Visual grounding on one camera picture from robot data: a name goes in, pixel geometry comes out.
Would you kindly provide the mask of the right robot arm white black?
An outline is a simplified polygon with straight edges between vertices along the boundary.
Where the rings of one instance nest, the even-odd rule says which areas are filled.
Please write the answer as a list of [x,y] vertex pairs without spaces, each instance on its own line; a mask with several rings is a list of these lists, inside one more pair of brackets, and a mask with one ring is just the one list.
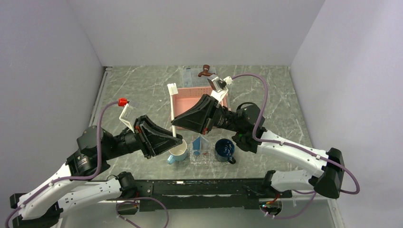
[[309,148],[284,139],[263,127],[265,119],[258,120],[259,113],[260,108],[255,103],[247,102],[246,106],[239,105],[236,111],[231,111],[204,94],[172,123],[200,134],[207,134],[214,127],[235,132],[232,141],[241,150],[277,155],[300,168],[298,171],[268,171],[262,183],[262,192],[267,197],[288,190],[313,190],[327,198],[339,198],[345,173],[341,151]]

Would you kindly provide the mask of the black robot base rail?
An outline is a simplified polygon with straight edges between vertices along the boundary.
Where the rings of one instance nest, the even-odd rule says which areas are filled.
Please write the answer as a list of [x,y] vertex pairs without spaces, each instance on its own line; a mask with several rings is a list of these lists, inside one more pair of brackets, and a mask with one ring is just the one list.
[[280,201],[292,197],[290,190],[278,192],[263,178],[136,180],[135,189],[123,193],[118,200],[140,197],[141,212],[155,211],[159,205],[146,200],[159,200],[167,209],[244,208],[259,209],[265,200]]

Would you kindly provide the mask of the blue toothpaste tube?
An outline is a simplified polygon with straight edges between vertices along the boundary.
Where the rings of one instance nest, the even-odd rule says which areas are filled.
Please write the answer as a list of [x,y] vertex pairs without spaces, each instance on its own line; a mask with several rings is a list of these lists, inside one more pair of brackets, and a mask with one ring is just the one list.
[[192,148],[193,148],[193,154],[195,156],[200,155],[200,150],[201,150],[201,137],[197,137],[193,142],[192,142]]

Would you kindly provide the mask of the light blue white mug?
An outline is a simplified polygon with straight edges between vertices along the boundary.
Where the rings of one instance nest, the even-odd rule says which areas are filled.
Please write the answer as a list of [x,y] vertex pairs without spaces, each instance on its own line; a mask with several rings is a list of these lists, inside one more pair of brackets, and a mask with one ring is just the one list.
[[186,141],[182,140],[180,145],[169,150],[170,155],[166,162],[171,165],[174,162],[183,161],[187,157],[187,148],[188,146]]

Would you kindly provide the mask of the clear textured acrylic tray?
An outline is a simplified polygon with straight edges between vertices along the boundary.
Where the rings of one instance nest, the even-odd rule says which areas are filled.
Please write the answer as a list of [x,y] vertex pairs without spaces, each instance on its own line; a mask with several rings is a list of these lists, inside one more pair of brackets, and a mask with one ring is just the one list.
[[215,158],[214,154],[214,145],[211,144],[211,152],[208,153],[207,155],[200,155],[195,156],[193,154],[193,148],[192,148],[192,143],[189,144],[190,146],[190,152],[188,155],[189,162],[191,166],[196,166],[196,167],[217,167],[217,166],[227,166],[230,165],[228,162],[219,162]]

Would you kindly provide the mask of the dark blue mug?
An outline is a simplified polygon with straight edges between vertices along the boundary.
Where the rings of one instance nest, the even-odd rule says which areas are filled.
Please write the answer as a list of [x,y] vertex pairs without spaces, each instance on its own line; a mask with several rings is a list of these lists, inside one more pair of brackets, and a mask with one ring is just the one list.
[[219,162],[228,162],[235,164],[234,158],[235,145],[229,139],[220,139],[214,145],[215,158]]

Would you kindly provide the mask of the white red-capped toothpaste tube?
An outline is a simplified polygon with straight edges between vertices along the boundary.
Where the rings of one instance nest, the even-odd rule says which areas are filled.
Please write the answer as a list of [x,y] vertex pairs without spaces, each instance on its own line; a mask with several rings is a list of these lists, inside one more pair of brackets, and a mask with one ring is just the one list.
[[211,142],[203,135],[200,136],[200,152],[202,155],[207,155],[211,152]]

